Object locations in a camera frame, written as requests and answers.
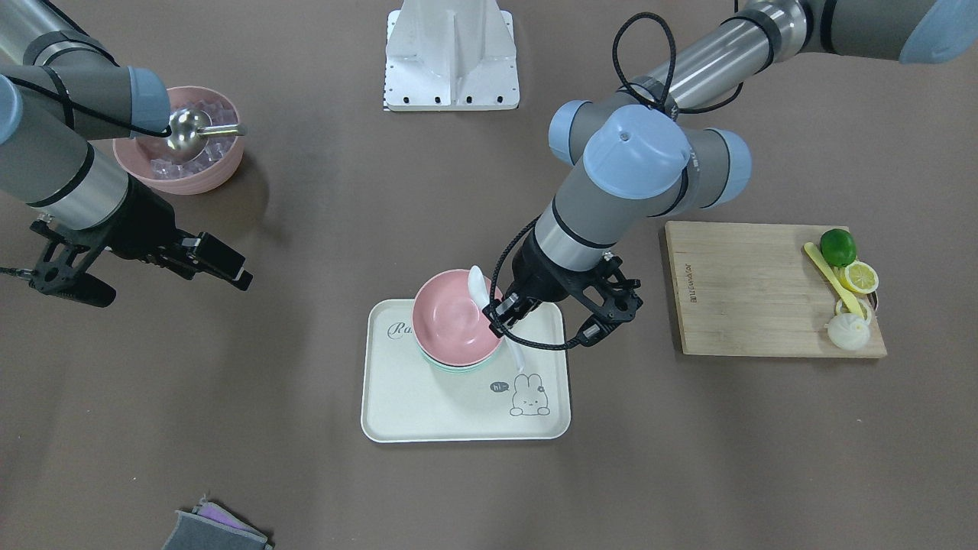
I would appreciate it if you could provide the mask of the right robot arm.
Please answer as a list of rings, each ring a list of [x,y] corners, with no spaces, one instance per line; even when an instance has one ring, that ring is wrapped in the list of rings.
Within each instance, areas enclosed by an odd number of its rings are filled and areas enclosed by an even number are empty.
[[[168,269],[207,273],[245,291],[245,259],[209,233],[178,229],[172,206],[93,147],[94,140],[170,135],[160,77],[120,66],[49,1],[1,6],[2,191],[39,212],[46,239],[32,268],[7,269],[42,295],[106,307],[111,286],[88,271],[104,250]]]

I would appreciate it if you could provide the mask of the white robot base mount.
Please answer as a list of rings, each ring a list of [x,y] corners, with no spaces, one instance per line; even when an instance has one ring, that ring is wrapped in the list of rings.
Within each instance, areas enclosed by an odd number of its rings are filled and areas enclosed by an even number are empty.
[[[384,109],[488,112],[520,104],[513,15],[496,1],[405,1],[387,16]]]

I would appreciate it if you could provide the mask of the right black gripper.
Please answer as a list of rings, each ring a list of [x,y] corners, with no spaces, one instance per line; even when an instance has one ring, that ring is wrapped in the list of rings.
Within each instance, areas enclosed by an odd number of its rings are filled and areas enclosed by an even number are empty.
[[[139,260],[167,268],[191,280],[209,273],[247,291],[254,275],[244,269],[245,257],[210,233],[191,236],[176,226],[172,206],[146,185],[129,178],[121,205],[105,222],[73,229],[66,222],[34,222],[31,230],[47,239],[29,276],[29,286],[46,296],[60,297],[104,309],[118,293],[87,272],[106,248],[122,260]]]

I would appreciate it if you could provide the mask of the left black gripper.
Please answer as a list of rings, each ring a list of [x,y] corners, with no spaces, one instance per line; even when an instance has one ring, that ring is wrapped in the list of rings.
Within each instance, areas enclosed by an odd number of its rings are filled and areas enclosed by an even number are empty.
[[[502,338],[502,327],[510,330],[542,303],[558,303],[573,297],[591,313],[577,331],[577,342],[583,347],[594,347],[615,328],[633,321],[643,305],[636,293],[640,281],[626,278],[621,264],[620,257],[608,253],[583,272],[566,269],[545,256],[532,229],[511,264],[514,280],[504,292],[504,298],[492,299],[483,307],[484,316],[490,320],[490,331]]]

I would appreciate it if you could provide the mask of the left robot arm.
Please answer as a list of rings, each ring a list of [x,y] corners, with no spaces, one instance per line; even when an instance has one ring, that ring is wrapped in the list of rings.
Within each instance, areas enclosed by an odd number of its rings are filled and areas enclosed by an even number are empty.
[[[975,41],[974,1],[738,1],[682,51],[660,15],[632,15],[611,46],[618,90],[552,116],[549,147],[572,171],[507,246],[513,282],[478,303],[489,329],[566,351],[633,320],[640,282],[622,274],[615,244],[643,217],[729,202],[751,177],[740,136],[685,130],[679,116],[730,104],[747,78],[797,53],[936,65]]]

